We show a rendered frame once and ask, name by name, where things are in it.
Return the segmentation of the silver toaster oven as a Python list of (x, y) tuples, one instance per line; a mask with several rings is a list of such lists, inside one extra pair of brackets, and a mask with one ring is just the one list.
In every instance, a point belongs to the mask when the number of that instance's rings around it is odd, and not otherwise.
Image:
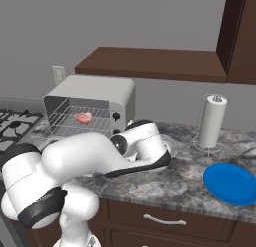
[[(67, 106), (107, 109), (111, 135), (123, 131), (135, 117), (135, 83), (130, 79), (104, 76), (70, 75), (44, 97), (48, 117)], [(114, 113), (120, 114), (115, 121)]]

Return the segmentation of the red raw steak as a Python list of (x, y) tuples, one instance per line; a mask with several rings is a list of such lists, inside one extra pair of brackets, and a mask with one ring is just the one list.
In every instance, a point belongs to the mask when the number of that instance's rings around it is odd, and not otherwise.
[(92, 121), (92, 114), (91, 113), (76, 113), (75, 119), (81, 124), (90, 124)]

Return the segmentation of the toaster oven glass door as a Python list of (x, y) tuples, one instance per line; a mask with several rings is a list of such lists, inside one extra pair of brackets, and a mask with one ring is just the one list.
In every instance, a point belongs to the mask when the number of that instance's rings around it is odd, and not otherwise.
[(37, 126), (31, 134), (33, 139), (50, 139), (53, 137), (56, 138), (65, 138), (76, 134), (87, 133), (87, 132), (97, 132), (101, 133), (108, 138), (111, 137), (111, 131), (109, 128), (106, 129), (97, 129), (92, 128), (89, 125), (74, 125), (74, 126), (52, 126), (49, 125), (39, 125)]

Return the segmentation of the brown cupboard door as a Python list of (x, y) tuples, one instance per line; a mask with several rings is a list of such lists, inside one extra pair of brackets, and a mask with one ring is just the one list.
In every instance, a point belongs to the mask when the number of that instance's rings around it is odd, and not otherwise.
[(113, 231), (112, 247), (228, 247), (226, 243)]

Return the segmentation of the brown wooden shelf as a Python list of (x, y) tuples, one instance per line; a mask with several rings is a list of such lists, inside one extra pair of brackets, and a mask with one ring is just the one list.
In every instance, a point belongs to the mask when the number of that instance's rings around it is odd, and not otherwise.
[(76, 74), (225, 83), (215, 52), (99, 47), (75, 67)]

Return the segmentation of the white paper towel roll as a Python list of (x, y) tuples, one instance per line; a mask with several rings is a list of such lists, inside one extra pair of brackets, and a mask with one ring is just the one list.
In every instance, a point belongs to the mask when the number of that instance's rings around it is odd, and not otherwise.
[(226, 106), (227, 99), (220, 94), (206, 97), (198, 135), (200, 148), (214, 148), (216, 146)]

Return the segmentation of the black gas hob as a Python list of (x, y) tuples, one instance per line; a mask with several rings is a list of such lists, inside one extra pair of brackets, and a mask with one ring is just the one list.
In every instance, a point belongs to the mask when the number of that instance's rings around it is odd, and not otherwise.
[(43, 117), (29, 110), (15, 112), (0, 109), (0, 160), (4, 153), (20, 141)]

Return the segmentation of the blue plate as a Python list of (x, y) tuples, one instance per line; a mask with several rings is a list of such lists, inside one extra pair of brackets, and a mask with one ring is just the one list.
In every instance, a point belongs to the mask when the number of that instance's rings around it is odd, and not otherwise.
[(207, 190), (217, 199), (237, 206), (256, 204), (256, 177), (228, 163), (209, 166), (203, 174)]

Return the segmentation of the white wall outlet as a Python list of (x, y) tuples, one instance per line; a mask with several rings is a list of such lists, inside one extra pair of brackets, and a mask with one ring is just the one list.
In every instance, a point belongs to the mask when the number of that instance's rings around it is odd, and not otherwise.
[(65, 78), (65, 68), (63, 66), (53, 66), (53, 75), (56, 84), (60, 84)]

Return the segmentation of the brown wall cupboard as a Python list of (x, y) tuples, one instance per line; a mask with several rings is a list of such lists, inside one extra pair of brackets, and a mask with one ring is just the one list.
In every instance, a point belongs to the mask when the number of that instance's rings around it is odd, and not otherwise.
[(226, 0), (216, 54), (227, 83), (256, 85), (256, 0)]

